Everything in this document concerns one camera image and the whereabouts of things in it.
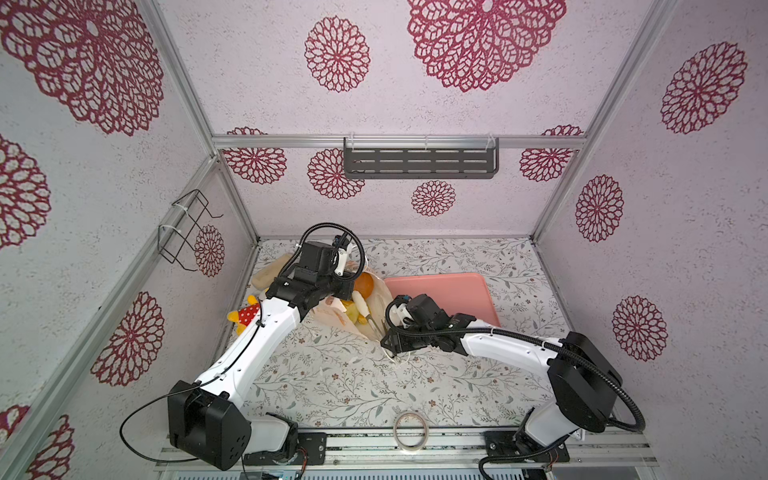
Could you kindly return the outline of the clear tape roll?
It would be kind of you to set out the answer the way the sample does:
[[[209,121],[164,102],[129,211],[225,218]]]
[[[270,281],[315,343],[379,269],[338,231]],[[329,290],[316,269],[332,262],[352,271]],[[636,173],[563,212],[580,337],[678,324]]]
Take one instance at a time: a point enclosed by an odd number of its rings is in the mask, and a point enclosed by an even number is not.
[[[429,441],[430,427],[418,412],[403,412],[394,421],[392,438],[398,450],[405,454],[422,451]]]

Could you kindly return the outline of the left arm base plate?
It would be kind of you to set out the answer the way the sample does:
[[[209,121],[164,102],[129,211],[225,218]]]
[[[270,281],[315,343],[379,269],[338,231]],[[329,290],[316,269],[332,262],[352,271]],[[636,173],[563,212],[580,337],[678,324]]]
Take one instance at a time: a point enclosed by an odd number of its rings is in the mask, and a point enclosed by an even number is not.
[[[289,433],[280,449],[246,453],[246,466],[320,466],[325,464],[327,435],[317,432]]]

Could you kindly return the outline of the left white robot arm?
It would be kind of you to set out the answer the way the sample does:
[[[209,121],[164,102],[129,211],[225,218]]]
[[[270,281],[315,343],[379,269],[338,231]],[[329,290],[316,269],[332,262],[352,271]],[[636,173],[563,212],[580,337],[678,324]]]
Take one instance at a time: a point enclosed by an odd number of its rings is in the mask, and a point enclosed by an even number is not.
[[[276,277],[257,318],[219,360],[194,382],[172,387],[167,399],[171,445],[220,470],[232,468],[253,433],[252,421],[241,412],[245,397],[277,346],[326,297],[348,300],[353,290],[352,278],[334,273]]]

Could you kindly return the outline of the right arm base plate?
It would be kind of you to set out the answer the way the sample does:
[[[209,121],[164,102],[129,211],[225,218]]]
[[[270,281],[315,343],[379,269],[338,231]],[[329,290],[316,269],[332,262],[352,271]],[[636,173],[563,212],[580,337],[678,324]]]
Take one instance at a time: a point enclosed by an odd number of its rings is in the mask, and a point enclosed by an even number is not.
[[[564,443],[541,446],[516,430],[490,430],[483,433],[486,456],[492,459],[515,457],[515,462],[567,463],[571,460]]]

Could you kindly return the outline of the steel tongs cream tips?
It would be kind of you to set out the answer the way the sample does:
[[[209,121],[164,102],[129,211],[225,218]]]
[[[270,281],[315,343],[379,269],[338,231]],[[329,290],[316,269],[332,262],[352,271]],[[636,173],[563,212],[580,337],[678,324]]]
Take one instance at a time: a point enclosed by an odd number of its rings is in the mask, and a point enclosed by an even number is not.
[[[381,346],[381,340],[389,330],[384,312],[387,306],[386,297],[374,292],[365,298],[358,291],[354,291],[352,298],[358,312],[356,328],[365,338]]]

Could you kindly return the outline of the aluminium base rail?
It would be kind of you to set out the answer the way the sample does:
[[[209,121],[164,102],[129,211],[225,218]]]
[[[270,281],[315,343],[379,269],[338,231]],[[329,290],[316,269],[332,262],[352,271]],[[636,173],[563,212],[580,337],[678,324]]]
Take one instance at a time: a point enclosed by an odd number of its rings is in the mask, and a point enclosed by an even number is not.
[[[410,422],[398,428],[301,429],[301,443],[289,461],[266,454],[249,455],[226,472],[202,462],[171,463],[177,450],[164,447],[155,479],[661,479],[663,473],[648,440],[641,434],[608,428],[579,432],[537,460],[489,463],[511,440],[510,427],[424,428]]]

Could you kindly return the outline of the yellow fake croissant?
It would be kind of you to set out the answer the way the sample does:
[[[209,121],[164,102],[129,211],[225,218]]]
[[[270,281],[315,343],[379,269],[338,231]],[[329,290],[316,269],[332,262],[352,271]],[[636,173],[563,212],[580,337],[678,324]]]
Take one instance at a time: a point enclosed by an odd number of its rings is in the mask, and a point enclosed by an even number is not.
[[[351,322],[354,324],[367,325],[367,315],[370,313],[367,303],[365,301],[355,302],[353,300],[342,300],[342,305],[345,308],[345,314]]]

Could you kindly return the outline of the pink plastic tray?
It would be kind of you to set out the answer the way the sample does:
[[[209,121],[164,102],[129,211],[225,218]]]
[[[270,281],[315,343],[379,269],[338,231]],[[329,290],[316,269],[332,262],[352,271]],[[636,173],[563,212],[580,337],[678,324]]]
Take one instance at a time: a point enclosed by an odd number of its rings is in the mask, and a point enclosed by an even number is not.
[[[500,327],[485,278],[477,273],[391,277],[384,280],[392,296],[427,294],[448,314],[473,315]]]

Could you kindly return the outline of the round orange fake bun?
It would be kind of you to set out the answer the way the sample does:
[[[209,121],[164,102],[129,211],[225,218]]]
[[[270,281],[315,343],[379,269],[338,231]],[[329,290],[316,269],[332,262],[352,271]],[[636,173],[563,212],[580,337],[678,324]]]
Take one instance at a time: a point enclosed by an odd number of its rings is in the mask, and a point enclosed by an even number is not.
[[[362,273],[354,283],[354,290],[358,292],[363,298],[368,298],[372,295],[375,289],[375,279],[368,273]]]

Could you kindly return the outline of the yellow plush toy red dress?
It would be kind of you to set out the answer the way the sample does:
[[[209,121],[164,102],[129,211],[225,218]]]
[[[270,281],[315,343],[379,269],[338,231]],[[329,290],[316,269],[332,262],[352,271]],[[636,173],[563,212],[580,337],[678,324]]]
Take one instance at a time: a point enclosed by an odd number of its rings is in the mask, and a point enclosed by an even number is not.
[[[247,297],[247,304],[237,311],[227,314],[227,320],[235,325],[237,335],[241,335],[248,326],[260,318],[260,302],[253,296]]]

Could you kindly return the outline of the grey wall shelf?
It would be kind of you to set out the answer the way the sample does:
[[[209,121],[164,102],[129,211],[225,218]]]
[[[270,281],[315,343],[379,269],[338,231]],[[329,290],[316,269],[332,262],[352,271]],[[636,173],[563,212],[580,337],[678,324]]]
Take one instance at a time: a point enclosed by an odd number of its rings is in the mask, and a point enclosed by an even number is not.
[[[435,146],[424,141],[418,147],[362,144],[344,139],[344,174],[355,180],[487,180],[499,171],[498,140],[456,146]]]

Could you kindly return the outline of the white paper bag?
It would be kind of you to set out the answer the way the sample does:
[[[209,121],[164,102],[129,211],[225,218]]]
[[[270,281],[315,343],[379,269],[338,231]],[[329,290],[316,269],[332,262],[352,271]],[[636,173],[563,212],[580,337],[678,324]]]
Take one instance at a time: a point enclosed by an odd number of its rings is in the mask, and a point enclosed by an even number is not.
[[[308,318],[311,324],[379,342],[389,330],[385,309],[393,299],[384,280],[366,266],[354,282],[350,300],[328,296]]]

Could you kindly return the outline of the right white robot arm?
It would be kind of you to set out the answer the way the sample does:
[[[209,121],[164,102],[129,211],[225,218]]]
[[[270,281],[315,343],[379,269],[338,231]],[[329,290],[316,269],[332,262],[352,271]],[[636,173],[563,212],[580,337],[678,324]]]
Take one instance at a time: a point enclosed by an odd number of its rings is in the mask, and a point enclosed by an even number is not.
[[[556,446],[578,430],[602,433],[608,426],[624,426],[612,417],[618,400],[629,402],[620,375],[581,334],[542,339],[465,314],[440,313],[429,320],[409,314],[402,325],[387,324],[381,346],[390,356],[435,347],[499,361],[547,380],[554,398],[532,408],[518,430],[519,449],[526,453]]]

